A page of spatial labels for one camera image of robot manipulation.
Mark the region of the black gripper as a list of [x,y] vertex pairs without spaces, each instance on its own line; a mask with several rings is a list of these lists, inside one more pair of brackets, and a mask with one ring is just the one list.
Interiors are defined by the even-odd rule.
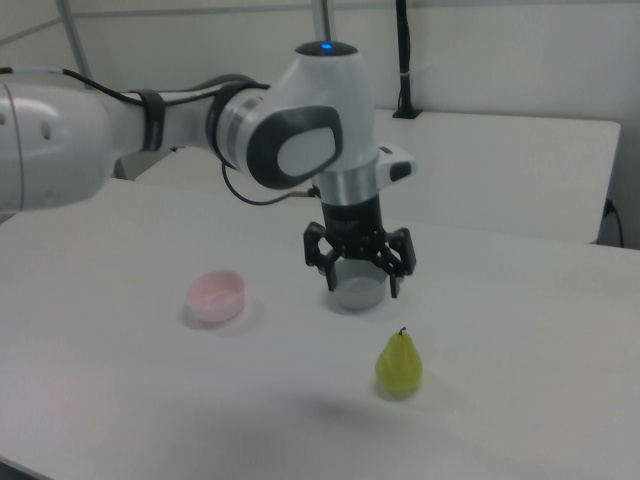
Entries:
[[[410,230],[383,231],[378,195],[354,205],[322,203],[321,207],[324,226],[310,222],[303,233],[306,265],[323,274],[328,290],[334,291],[340,257],[372,261],[386,273],[391,297],[397,298],[401,279],[412,275],[416,266]],[[326,254],[320,248],[322,240],[330,247]]]

